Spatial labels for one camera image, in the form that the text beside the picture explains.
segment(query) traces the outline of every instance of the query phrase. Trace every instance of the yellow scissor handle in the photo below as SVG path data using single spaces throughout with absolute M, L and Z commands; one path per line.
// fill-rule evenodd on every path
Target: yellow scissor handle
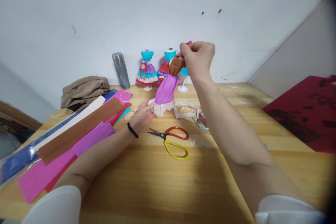
M 168 151 L 169 155 L 171 155 L 173 158 L 178 159 L 178 160 L 186 160 L 189 157 L 189 152 L 186 148 L 184 148 L 182 145 L 179 145 L 174 142 L 169 142 L 168 140 L 163 141 L 164 146 L 166 147 L 166 150 Z M 179 147 L 185 151 L 185 155 L 180 157 L 180 156 L 175 156 L 169 149 L 168 144 L 174 145 L 176 147 Z

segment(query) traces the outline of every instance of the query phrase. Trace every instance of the red scissor handle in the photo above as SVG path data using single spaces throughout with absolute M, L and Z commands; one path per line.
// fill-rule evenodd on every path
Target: red scissor handle
M 178 136 L 178 135 L 175 135 L 175 134 L 172 134 L 172 133 L 169 133 L 171 130 L 173 129 L 179 129 L 179 130 L 182 130 L 185 134 L 186 134 L 186 137 L 181 137 L 181 136 Z M 180 139 L 183 139 L 183 140 L 188 140 L 189 139 L 189 133 L 188 131 L 186 131 L 185 129 L 181 128 L 181 127 L 171 127 L 169 129 L 166 130 L 165 132 L 166 134 L 168 134 L 169 136 L 173 136 L 173 137 L 176 137 L 176 138 L 180 138 Z

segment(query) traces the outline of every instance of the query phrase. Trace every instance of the silver thermos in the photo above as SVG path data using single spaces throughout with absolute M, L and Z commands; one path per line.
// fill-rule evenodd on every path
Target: silver thermos
M 128 80 L 127 69 L 124 56 L 121 52 L 115 52 L 112 54 L 115 70 L 119 78 L 122 89 L 130 88 L 130 81 Z

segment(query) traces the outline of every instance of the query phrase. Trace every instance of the left hand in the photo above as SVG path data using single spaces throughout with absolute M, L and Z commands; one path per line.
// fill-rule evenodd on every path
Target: left hand
M 151 103 L 147 106 L 149 98 L 146 98 L 140 105 L 138 112 L 135 114 L 133 119 L 129 122 L 132 129 L 136 132 L 137 135 L 140 135 L 141 132 L 148 128 L 151 121 L 155 117 L 153 112 L 151 111 L 154 108 L 155 103 Z

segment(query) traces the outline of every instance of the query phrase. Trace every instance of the thermos lid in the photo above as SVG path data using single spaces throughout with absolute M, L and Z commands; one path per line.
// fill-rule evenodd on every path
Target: thermos lid
M 112 54 L 113 63 L 115 65 L 125 64 L 124 56 L 121 52 L 115 52 Z

